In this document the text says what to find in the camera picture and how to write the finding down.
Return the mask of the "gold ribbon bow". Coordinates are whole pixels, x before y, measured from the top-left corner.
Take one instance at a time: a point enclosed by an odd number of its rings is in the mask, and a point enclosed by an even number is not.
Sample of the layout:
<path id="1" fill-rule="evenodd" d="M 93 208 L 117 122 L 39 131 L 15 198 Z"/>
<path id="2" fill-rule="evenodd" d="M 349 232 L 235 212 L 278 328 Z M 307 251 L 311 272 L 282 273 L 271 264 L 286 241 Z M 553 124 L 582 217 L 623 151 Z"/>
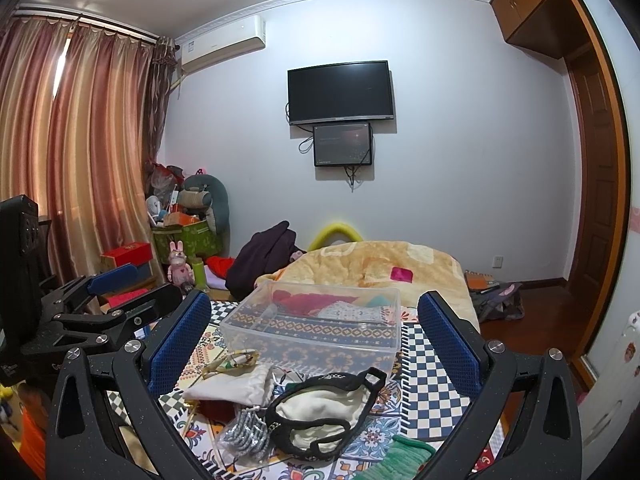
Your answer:
<path id="1" fill-rule="evenodd" d="M 258 359 L 259 352 L 255 349 L 224 350 L 212 362 L 202 368 L 201 374 L 209 376 L 228 373 L 229 370 L 240 370 L 241 368 L 254 366 Z"/>

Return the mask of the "green knitted cloth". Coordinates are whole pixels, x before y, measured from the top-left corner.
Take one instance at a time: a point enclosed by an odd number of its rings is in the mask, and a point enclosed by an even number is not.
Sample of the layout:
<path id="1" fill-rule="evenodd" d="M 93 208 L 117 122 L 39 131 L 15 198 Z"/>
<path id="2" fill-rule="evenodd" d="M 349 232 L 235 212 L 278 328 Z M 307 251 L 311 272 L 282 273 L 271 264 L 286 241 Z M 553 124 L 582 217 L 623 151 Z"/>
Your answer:
<path id="1" fill-rule="evenodd" d="M 357 472 L 355 479 L 411 480 L 435 453 L 436 450 L 425 442 L 396 434 L 382 462 Z"/>

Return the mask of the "black strap cream bag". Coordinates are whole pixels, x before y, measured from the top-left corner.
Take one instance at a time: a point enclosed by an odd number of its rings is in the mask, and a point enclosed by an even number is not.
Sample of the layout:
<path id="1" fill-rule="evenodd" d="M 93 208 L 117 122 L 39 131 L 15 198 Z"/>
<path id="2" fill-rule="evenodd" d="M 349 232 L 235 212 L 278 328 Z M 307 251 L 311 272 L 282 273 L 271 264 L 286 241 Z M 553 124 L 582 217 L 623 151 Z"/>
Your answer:
<path id="1" fill-rule="evenodd" d="M 314 376 L 287 388 L 265 411 L 273 445 L 299 460 L 339 456 L 364 425 L 386 379 L 370 367 L 356 375 Z"/>

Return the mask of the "pink rabbit plush toy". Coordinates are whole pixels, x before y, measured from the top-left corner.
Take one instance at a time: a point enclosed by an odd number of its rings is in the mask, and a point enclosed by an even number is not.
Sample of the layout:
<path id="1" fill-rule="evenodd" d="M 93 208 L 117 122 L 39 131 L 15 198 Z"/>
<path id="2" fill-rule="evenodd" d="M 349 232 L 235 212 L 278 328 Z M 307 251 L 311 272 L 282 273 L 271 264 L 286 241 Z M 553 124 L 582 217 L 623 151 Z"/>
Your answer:
<path id="1" fill-rule="evenodd" d="M 195 278 L 190 264 L 186 261 L 183 242 L 169 243 L 167 279 L 183 292 L 190 292 L 195 287 Z"/>

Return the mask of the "dark bag on floor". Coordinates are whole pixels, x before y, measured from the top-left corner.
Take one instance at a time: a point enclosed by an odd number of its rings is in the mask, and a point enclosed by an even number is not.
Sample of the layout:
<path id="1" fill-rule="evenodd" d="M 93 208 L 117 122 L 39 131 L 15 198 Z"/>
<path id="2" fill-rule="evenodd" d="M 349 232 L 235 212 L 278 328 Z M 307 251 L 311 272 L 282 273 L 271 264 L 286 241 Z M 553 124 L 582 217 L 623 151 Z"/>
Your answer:
<path id="1" fill-rule="evenodd" d="M 488 289 L 471 292 L 472 304 L 483 324 L 490 321 L 517 321 L 525 316 L 521 298 L 522 284 L 497 283 Z"/>

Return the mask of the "green storage box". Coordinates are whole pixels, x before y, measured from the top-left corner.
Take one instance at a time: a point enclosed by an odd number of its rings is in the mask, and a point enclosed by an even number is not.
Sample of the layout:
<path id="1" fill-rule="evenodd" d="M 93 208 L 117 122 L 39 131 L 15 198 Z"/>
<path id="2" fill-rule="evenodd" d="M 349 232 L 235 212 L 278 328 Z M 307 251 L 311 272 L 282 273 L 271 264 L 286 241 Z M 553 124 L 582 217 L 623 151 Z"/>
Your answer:
<path id="1" fill-rule="evenodd" d="M 188 226 L 157 226 L 152 229 L 152 237 L 157 259 L 163 264 L 168 263 L 170 242 L 182 242 L 183 251 L 188 257 L 208 258 L 219 254 L 222 249 L 220 236 L 209 229 L 206 221 Z"/>

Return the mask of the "patterned colourful bed cover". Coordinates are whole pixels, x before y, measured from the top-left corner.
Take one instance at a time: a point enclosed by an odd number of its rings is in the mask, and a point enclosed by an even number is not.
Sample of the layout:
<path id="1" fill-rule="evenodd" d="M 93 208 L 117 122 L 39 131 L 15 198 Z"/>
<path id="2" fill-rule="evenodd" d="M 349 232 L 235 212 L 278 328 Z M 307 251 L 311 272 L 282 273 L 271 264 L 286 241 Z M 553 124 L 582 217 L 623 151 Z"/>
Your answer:
<path id="1" fill-rule="evenodd" d="M 213 479 L 409 479 L 460 428 L 469 397 L 448 377 L 421 326 L 392 331 L 396 368 L 358 365 L 337 347 L 250 337 L 216 301 L 186 367 L 160 408 Z"/>

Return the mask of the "silver mesh in plastic bag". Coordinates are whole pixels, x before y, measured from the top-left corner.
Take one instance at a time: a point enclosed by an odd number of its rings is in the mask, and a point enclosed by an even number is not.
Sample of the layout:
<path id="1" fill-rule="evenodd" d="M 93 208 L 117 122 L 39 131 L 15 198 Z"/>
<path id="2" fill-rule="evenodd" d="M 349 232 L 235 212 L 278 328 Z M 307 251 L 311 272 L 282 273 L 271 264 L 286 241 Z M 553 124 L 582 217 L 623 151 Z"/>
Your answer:
<path id="1" fill-rule="evenodd" d="M 261 408 L 243 408 L 224 427 L 218 437 L 218 448 L 225 460 L 261 463 L 271 454 L 270 432 Z"/>

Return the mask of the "white cabinet with stickers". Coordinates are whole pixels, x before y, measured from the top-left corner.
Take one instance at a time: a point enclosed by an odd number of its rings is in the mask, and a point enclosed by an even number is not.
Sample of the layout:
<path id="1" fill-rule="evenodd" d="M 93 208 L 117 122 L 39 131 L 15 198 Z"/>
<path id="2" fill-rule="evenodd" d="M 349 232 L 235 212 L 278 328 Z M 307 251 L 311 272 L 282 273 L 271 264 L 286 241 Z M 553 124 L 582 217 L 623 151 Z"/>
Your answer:
<path id="1" fill-rule="evenodd" d="M 616 342 L 611 359 L 578 406 L 582 428 L 582 478 L 612 451 L 639 404 L 639 312 Z"/>

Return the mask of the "clear plastic storage bin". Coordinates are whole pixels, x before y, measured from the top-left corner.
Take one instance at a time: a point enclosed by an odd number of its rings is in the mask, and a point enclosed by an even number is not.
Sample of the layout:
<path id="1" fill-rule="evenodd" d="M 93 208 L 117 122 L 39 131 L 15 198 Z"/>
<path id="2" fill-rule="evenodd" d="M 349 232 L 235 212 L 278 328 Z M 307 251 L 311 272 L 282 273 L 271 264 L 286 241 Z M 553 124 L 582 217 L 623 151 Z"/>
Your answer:
<path id="1" fill-rule="evenodd" d="M 309 376 L 393 371 L 401 346 L 400 292 L 265 281 L 219 323 L 230 350 Z"/>

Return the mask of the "pink striped curtain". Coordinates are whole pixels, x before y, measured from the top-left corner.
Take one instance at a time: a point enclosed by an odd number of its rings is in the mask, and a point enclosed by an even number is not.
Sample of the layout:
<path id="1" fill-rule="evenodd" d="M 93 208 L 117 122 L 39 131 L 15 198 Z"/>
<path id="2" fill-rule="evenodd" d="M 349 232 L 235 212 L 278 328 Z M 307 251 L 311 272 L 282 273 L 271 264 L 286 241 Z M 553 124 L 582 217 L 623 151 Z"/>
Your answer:
<path id="1" fill-rule="evenodd" d="M 1 31 L 1 196 L 25 194 L 51 221 L 49 260 L 68 281 L 147 242 L 146 170 L 160 50 L 138 38 L 44 16 Z"/>

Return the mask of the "white air conditioner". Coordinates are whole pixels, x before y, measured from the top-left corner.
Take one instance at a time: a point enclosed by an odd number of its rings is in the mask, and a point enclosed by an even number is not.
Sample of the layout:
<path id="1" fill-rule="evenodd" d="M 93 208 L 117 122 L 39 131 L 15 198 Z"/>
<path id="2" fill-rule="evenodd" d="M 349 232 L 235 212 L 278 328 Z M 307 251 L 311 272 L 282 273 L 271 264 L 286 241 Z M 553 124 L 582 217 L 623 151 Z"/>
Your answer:
<path id="1" fill-rule="evenodd" d="M 265 49 L 266 22 L 252 15 L 179 42 L 181 73 L 190 75 L 203 68 Z"/>

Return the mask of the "wooden overhead cabinet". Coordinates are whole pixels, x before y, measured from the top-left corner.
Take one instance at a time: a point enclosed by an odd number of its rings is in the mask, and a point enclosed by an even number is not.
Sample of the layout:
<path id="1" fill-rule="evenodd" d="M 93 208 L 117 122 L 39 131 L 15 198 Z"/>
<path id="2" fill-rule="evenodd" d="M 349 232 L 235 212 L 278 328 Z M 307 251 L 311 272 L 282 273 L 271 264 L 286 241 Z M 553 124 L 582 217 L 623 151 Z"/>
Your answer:
<path id="1" fill-rule="evenodd" d="M 564 58 L 588 41 L 572 0 L 491 0 L 503 39 L 514 47 Z"/>

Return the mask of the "small black wall monitor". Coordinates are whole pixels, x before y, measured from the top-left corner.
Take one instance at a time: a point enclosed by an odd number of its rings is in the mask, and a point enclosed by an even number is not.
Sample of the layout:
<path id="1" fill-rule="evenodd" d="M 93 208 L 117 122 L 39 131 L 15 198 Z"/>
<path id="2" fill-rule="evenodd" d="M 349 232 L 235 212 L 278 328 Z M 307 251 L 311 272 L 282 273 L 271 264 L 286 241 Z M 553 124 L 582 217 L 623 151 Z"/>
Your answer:
<path id="1" fill-rule="evenodd" d="M 368 122 L 342 122 L 314 127 L 314 166 L 370 166 L 373 136 Z"/>

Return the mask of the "wall mounted black television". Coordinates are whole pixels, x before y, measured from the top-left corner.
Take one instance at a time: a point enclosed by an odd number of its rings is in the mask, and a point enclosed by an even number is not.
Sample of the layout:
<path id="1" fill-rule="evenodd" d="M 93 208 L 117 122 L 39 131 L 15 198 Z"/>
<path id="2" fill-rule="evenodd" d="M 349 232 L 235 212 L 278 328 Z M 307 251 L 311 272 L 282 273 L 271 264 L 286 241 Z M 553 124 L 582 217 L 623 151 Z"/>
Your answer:
<path id="1" fill-rule="evenodd" d="M 308 66 L 288 71 L 288 122 L 314 125 L 395 117 L 387 61 Z"/>

